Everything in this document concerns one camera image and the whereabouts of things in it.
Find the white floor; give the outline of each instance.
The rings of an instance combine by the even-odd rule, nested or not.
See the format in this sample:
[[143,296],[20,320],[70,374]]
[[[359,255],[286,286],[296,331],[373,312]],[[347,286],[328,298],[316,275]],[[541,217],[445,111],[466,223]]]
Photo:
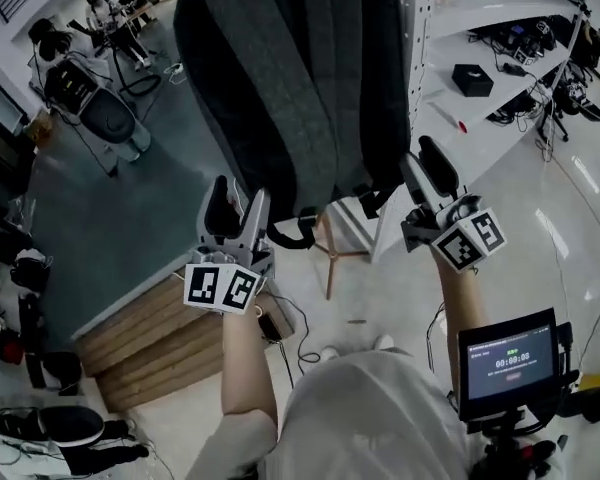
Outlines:
[[[589,97],[600,105],[599,83],[589,90]],[[571,140],[563,143],[556,133],[557,162],[543,164],[532,133],[472,189],[495,209],[509,240],[504,250],[480,264],[478,279],[492,321],[554,307],[559,321],[573,323],[577,365],[600,313],[600,123],[581,116],[565,122]],[[554,234],[555,246],[547,228]],[[355,245],[343,242],[345,247]],[[316,250],[278,250],[277,254],[277,284],[282,294],[308,315],[311,334],[303,352],[320,351],[327,344],[343,350],[363,349],[380,333],[390,333],[398,346],[426,365],[425,331],[442,301],[426,249],[407,254],[398,243],[373,266],[360,259],[341,260],[331,302],[323,297],[325,255]],[[285,346],[297,378],[296,349],[304,330],[301,319],[296,329]],[[433,353],[436,374],[448,390],[441,326],[434,329]],[[290,393],[287,372],[277,348],[267,354],[282,413]],[[585,371],[600,371],[600,325],[583,366]],[[177,480],[184,478],[218,424],[219,380],[219,376],[207,379],[132,414]],[[570,435],[570,476],[600,478],[600,424],[592,426],[573,418],[554,420],[552,426]],[[134,478],[142,476],[137,466],[133,469]],[[159,464],[148,471],[152,478],[168,478]]]

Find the gray floor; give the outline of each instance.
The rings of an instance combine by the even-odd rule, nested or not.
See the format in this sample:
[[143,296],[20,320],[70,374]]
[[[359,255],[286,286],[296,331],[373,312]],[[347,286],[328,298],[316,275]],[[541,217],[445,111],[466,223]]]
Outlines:
[[[173,8],[162,9],[160,22],[142,32],[144,44],[162,52],[151,69],[155,73],[177,59]],[[123,74],[129,81],[140,76],[127,68]],[[163,78],[161,87],[136,100],[153,143],[134,164],[120,161],[117,178],[105,174],[62,122],[36,162],[30,188],[37,204],[33,235],[54,258],[42,299],[54,345],[66,343],[195,243],[201,197],[215,176],[227,171],[188,82],[172,85]],[[109,167],[111,153],[90,143]]]

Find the wooden stool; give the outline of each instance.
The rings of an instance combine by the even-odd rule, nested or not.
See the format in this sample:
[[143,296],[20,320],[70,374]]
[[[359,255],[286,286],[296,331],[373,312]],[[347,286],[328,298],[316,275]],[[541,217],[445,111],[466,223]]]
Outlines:
[[322,224],[324,228],[325,238],[327,240],[327,247],[316,243],[315,246],[329,256],[329,277],[327,278],[327,300],[331,300],[331,287],[333,285],[333,274],[336,263],[340,258],[348,256],[369,256],[369,251],[351,251],[351,252],[340,252],[336,249],[336,243],[333,239],[333,230],[331,228],[331,220],[327,213],[323,213],[318,217],[316,222],[316,229]]

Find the floor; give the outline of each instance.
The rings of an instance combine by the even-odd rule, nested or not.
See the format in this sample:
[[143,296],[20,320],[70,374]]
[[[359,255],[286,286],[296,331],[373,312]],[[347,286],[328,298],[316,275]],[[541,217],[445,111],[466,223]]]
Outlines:
[[[154,73],[179,58],[171,27],[175,5],[173,0],[157,7],[158,21],[141,33],[144,45],[158,52]],[[128,82],[143,76],[124,59],[120,64]],[[111,72],[117,88],[117,73]],[[227,172],[188,83],[166,80],[134,99],[153,143],[135,163],[120,161],[117,178],[109,178],[100,165],[110,169],[115,157],[84,128],[96,158],[60,121],[56,137],[39,155],[29,194],[36,199],[33,234],[54,258],[42,300],[52,345],[67,343],[193,246],[201,198],[215,177]]]
[[[599,83],[589,90],[589,97],[600,106]],[[496,211],[509,240],[505,249],[480,264],[478,280],[491,320],[554,307],[559,322],[573,324],[577,365],[600,313],[600,123],[582,117],[565,122],[571,140],[563,143],[556,138],[554,161],[543,163],[532,132],[472,189]],[[356,247],[342,237],[340,241],[342,248]],[[425,331],[442,301],[426,249],[407,254],[397,243],[375,265],[342,260],[330,302],[323,298],[328,261],[322,253],[279,249],[276,254],[277,286],[308,315],[310,335],[303,352],[320,351],[325,345],[343,352],[360,350],[379,334],[390,333],[398,346],[426,367]],[[352,322],[361,320],[365,323]],[[300,319],[296,322],[299,332],[285,347],[298,378],[297,346],[303,326]],[[446,391],[450,378],[444,332],[443,321],[434,327],[432,348],[436,375]],[[270,348],[267,357],[282,414],[291,391],[287,372],[277,348]],[[600,325],[583,369],[600,371]],[[219,389],[220,378],[215,376],[131,414],[176,479],[184,478],[219,422]],[[600,423],[556,418],[550,430],[556,436],[558,432],[570,436],[566,454],[571,478],[600,478]],[[130,478],[138,468],[120,468],[113,476]],[[147,471],[153,478],[169,478],[160,463],[149,464]]]

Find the yellow object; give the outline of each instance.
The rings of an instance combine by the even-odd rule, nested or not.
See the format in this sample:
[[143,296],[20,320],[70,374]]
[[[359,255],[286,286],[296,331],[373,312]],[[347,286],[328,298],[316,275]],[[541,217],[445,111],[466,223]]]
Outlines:
[[600,388],[600,373],[589,374],[585,373],[582,376],[578,391],[586,391],[587,389]]

